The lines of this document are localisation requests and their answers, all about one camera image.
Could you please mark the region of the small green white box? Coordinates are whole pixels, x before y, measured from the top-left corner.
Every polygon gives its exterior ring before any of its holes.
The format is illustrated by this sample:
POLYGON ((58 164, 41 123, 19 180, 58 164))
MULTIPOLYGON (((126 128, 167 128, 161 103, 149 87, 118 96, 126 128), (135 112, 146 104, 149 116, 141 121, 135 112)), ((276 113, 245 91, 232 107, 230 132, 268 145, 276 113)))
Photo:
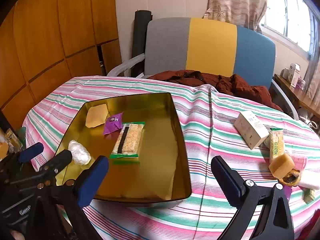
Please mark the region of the small green white box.
POLYGON ((315 199, 315 190, 314 189, 305 189, 303 200, 306 204, 309 204, 314 201, 315 199))

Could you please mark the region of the yellow cake wrapper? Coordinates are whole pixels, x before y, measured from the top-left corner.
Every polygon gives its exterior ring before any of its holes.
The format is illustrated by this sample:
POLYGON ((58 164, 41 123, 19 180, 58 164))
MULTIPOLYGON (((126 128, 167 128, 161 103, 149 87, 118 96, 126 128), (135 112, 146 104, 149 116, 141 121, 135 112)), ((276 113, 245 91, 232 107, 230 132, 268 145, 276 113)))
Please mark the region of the yellow cake wrapper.
POLYGON ((105 123, 108 116, 107 104, 91 107, 86 116, 85 125, 88 128, 95 128, 105 123))

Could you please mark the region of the purple snack packet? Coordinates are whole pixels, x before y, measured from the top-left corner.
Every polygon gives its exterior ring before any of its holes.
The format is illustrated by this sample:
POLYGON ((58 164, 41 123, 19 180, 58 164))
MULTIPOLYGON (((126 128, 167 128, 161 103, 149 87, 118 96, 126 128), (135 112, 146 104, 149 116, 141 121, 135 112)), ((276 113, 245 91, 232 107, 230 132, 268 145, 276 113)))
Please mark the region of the purple snack packet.
POLYGON ((118 113, 106 119, 103 135, 108 135, 122 129, 122 115, 122 113, 118 113))

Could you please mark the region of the sesame cracker pack green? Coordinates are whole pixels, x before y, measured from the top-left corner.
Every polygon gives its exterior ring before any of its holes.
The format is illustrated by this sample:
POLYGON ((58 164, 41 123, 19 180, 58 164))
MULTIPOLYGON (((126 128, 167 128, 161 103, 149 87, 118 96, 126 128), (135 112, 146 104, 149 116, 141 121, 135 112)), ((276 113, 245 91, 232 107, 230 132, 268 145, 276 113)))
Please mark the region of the sesame cracker pack green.
POLYGON ((110 159, 138 159, 145 122, 124 122, 110 159))

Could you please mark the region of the green yellow cracker pack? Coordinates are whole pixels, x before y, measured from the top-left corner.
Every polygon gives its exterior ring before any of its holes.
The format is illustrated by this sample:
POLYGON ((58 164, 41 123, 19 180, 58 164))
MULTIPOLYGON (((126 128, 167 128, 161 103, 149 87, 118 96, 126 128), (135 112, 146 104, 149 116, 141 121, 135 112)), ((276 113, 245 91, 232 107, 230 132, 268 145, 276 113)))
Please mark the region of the green yellow cracker pack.
POLYGON ((283 137, 283 129, 271 128, 269 132, 269 149, 270 162, 284 154, 285 142, 283 137))

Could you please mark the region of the white cardboard box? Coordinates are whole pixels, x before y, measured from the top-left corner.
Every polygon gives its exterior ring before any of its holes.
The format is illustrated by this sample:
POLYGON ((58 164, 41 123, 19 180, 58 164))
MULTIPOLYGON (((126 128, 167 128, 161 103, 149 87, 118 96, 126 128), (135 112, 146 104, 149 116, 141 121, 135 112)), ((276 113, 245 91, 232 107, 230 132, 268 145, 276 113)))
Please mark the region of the white cardboard box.
POLYGON ((269 136, 267 128, 252 111, 240 112, 234 127, 251 150, 261 145, 269 136))

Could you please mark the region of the clear plastic wrapped ball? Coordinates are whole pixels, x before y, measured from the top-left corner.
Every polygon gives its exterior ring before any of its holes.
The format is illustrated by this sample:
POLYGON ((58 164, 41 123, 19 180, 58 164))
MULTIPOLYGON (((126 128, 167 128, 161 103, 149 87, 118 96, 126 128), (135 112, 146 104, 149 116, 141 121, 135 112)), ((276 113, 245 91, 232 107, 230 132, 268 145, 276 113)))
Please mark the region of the clear plastic wrapped ball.
POLYGON ((69 142, 68 150, 72 154, 73 161, 78 165, 87 165, 91 161, 91 155, 88 150, 75 140, 69 142))

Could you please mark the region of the brown filled pastry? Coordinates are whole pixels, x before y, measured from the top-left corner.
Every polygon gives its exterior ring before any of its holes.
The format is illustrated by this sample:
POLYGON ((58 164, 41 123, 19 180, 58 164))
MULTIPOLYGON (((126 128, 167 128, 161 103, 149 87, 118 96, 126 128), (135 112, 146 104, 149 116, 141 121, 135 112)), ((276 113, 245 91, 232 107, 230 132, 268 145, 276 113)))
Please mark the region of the brown filled pastry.
POLYGON ((285 175, 284 178, 281 178, 278 181, 282 185, 286 185, 288 187, 295 187, 299 184, 300 180, 301 180, 300 171, 293 168, 287 175, 285 175))

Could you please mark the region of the striped pink green bedsheet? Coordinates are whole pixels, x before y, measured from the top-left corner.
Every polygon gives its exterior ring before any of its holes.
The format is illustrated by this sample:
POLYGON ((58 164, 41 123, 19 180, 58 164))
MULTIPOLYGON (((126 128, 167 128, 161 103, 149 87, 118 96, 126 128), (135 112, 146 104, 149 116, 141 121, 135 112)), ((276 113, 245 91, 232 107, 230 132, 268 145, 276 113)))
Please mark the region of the striped pink green bedsheet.
POLYGON ((188 87, 131 77, 75 77, 51 92, 26 115, 26 142, 44 145, 32 160, 39 168, 51 159, 80 107, 88 101, 120 95, 171 94, 186 144, 192 193, 170 209, 117 207, 98 200, 84 209, 103 239, 217 239, 235 213, 210 169, 220 155, 244 179, 273 186, 265 147, 250 150, 234 122, 242 110, 252 111, 266 127, 282 128, 287 148, 308 157, 310 180, 319 182, 319 137, 307 125, 256 102, 219 93, 211 85, 188 87))

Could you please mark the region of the gold metal tin tray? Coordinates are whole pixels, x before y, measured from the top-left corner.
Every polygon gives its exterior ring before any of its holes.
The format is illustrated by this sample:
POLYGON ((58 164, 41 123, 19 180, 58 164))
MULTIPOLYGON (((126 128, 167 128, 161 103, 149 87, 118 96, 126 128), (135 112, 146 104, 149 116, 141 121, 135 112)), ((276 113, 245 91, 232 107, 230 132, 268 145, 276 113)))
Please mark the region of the gold metal tin tray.
POLYGON ((171 207, 191 195, 185 142, 169 93, 86 102, 57 150, 77 148, 81 152, 57 175, 58 185, 78 178, 103 155, 106 176, 96 199, 171 207))

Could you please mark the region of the dark red blanket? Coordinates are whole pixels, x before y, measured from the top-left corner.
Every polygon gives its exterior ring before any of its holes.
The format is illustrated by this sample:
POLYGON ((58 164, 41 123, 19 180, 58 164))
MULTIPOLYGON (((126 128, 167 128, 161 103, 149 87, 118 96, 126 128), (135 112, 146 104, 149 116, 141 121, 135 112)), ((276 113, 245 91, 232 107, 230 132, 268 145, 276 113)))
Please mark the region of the dark red blanket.
POLYGON ((272 102, 271 95, 265 86, 251 86, 238 74, 226 77, 195 70, 168 70, 152 75, 149 79, 178 83, 190 87, 209 84, 220 93, 252 100, 279 111, 282 110, 272 102))

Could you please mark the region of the white carton on desk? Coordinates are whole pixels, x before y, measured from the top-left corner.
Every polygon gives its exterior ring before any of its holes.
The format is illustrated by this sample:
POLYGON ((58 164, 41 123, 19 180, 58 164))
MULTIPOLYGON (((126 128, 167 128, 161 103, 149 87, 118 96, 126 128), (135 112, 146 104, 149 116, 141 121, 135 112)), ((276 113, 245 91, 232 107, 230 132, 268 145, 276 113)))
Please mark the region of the white carton on desk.
POLYGON ((289 73, 287 80, 290 83, 290 86, 295 88, 300 77, 300 65, 297 63, 291 63, 289 67, 289 73))

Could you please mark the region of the black rolled mat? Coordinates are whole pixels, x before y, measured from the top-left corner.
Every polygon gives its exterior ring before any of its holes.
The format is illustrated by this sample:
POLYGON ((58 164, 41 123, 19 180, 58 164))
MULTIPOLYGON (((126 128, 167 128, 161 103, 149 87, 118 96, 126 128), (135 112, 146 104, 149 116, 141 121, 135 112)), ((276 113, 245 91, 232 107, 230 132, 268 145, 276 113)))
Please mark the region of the black rolled mat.
POLYGON ((132 58, 145 53, 146 32, 148 23, 152 20, 149 10, 137 10, 133 24, 132 58))

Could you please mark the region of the beige patterned curtain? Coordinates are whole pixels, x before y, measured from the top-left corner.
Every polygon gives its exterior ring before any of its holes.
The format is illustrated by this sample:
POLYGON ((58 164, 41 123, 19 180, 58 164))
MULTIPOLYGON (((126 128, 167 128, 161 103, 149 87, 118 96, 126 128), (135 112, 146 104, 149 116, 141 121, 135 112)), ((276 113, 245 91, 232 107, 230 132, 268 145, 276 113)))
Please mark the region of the beige patterned curtain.
POLYGON ((267 0, 208 0, 203 18, 227 22, 262 33, 259 23, 265 15, 267 0))

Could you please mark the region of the window with metal frame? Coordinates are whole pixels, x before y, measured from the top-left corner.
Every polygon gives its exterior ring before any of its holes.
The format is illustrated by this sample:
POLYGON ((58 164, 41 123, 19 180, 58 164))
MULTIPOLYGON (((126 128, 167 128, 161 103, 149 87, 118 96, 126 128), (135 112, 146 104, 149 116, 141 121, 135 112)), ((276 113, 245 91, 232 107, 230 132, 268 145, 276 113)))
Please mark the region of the window with metal frame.
POLYGON ((267 0, 267 9, 260 25, 311 53, 314 44, 314 20, 303 0, 267 0))

